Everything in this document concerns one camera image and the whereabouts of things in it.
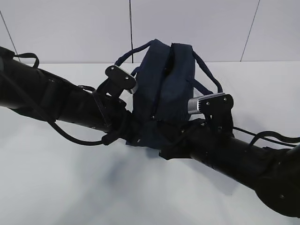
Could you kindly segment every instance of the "robotic arm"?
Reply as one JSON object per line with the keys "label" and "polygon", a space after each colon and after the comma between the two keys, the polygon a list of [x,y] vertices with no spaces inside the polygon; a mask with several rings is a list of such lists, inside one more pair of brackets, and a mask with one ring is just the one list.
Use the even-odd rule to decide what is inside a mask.
{"label": "robotic arm", "polygon": [[[109,145],[118,138],[133,139],[141,124],[125,109],[126,103],[119,97],[124,90],[135,92],[134,77],[114,65],[105,71],[108,78],[97,89],[76,86],[38,69],[38,60],[29,67],[13,60],[14,56],[14,52],[0,48],[0,106],[46,121],[77,144]],[[191,99],[191,113],[199,110],[194,107],[195,102],[202,106],[203,112],[209,112],[206,120],[157,122],[160,133],[172,143],[161,149],[159,155],[167,160],[190,158],[202,162],[253,189],[274,211],[300,217],[300,146],[274,150],[235,139],[230,123],[229,112],[233,107],[230,95]],[[216,109],[222,113],[215,114]],[[98,142],[81,141],[65,133],[55,124],[56,120],[101,130],[106,135]],[[288,141],[299,142],[297,138]]]}

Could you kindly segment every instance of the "black cylindrical tube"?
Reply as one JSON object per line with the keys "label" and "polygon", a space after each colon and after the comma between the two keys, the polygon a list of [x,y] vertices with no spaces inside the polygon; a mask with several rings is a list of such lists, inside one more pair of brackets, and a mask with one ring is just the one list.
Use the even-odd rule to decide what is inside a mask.
{"label": "black cylindrical tube", "polygon": [[[13,80],[53,119],[105,132],[112,129],[105,123],[93,95],[69,81],[47,71],[2,57],[0,57],[0,71]],[[44,120],[1,77],[0,106],[10,108],[23,116]],[[115,116],[115,121],[119,123],[122,117],[121,109],[112,112],[111,115]]]}
{"label": "black cylindrical tube", "polygon": [[197,129],[189,138],[191,158],[200,161],[254,189],[255,183],[269,167],[273,153],[231,136],[218,137],[205,128]]}

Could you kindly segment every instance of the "white tiled wall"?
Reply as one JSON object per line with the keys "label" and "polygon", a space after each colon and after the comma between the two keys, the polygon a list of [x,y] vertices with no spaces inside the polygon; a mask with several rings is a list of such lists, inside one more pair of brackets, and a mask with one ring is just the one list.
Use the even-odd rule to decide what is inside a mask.
{"label": "white tiled wall", "polygon": [[[132,41],[191,44],[205,61],[300,60],[299,7],[298,0],[131,0]],[[0,0],[0,10],[17,51],[42,63],[111,63],[131,49],[129,0]],[[0,32],[0,45],[12,49],[2,22]]]}
{"label": "white tiled wall", "polygon": [[130,48],[127,0],[9,0],[0,9],[17,51],[42,63],[114,62]]}
{"label": "white tiled wall", "polygon": [[300,60],[299,9],[299,0],[261,0],[243,60]]}
{"label": "white tiled wall", "polygon": [[[134,45],[191,44],[205,61],[240,61],[258,0],[132,0]],[[136,56],[136,62],[143,59]]]}
{"label": "white tiled wall", "polygon": [[1,19],[1,16],[0,16],[0,46],[8,48],[10,50],[14,50],[13,44],[9,39],[9,35],[6,31],[6,28],[5,28],[4,22]]}

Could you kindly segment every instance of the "white surface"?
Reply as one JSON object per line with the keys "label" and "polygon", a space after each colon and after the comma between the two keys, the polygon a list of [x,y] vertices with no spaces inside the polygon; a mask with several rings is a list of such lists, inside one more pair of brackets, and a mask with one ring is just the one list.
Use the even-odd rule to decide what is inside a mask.
{"label": "white surface", "polygon": [[[48,64],[41,68],[75,84],[96,87],[105,79],[108,65]],[[208,65],[225,92],[234,97],[236,126],[299,136],[300,62]],[[134,67],[124,65],[128,71]],[[197,71],[196,77],[215,90],[203,73]],[[132,108],[130,95],[123,99]],[[78,146],[43,122],[5,108],[0,108],[0,114],[0,224],[299,224],[267,208],[254,191],[196,161],[165,161],[154,150],[128,147],[121,140],[107,147]],[[103,135],[61,125],[85,140]]]}
{"label": "white surface", "polygon": [[0,46],[11,49],[11,50],[14,49],[13,44],[11,43],[11,41],[9,39],[9,35],[6,31],[6,28],[5,28],[5,25],[4,25],[4,22],[1,18],[1,16],[0,16]]}
{"label": "white surface", "polygon": [[[192,45],[204,61],[240,61],[258,0],[132,0],[134,47]],[[137,54],[141,62],[144,54]]]}
{"label": "white surface", "polygon": [[300,60],[299,8],[299,0],[261,0],[243,61]]}
{"label": "white surface", "polygon": [[124,0],[9,0],[0,8],[18,53],[41,62],[115,62],[130,50]]}

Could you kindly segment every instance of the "navy blue fabric bag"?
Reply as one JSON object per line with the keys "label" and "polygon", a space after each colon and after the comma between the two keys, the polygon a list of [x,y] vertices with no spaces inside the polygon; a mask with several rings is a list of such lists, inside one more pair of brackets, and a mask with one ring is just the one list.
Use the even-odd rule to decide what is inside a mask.
{"label": "navy blue fabric bag", "polygon": [[138,90],[133,95],[133,115],[142,124],[129,145],[161,149],[170,143],[157,129],[157,121],[188,121],[188,100],[193,98],[194,88],[202,94],[212,94],[195,80],[195,60],[204,73],[223,92],[203,60],[184,44],[165,45],[155,39],[120,57],[120,66],[132,54],[149,48],[142,63],[131,73],[136,75]]}

